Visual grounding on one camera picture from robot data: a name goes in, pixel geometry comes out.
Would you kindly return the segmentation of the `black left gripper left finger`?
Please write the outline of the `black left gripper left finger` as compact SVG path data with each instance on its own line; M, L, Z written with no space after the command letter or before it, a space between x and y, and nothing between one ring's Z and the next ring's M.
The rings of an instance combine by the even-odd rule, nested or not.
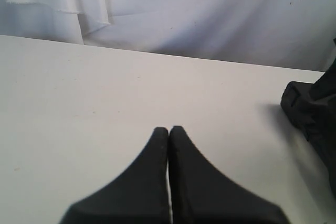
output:
M167 223L168 131L153 130L132 164L99 191L72 204L61 223Z

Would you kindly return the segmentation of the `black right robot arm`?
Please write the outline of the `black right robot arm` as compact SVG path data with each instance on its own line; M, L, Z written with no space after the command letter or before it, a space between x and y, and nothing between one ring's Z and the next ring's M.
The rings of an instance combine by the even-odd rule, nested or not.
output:
M335 62L312 85L309 95L318 106L312 118L321 134L322 155L331 163L335 160Z

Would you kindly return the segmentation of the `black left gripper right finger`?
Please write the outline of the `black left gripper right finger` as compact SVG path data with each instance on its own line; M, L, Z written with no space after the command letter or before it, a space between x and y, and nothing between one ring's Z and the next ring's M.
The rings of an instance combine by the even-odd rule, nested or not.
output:
M289 223L279 206L213 166L181 126L169 134L169 182L174 223Z

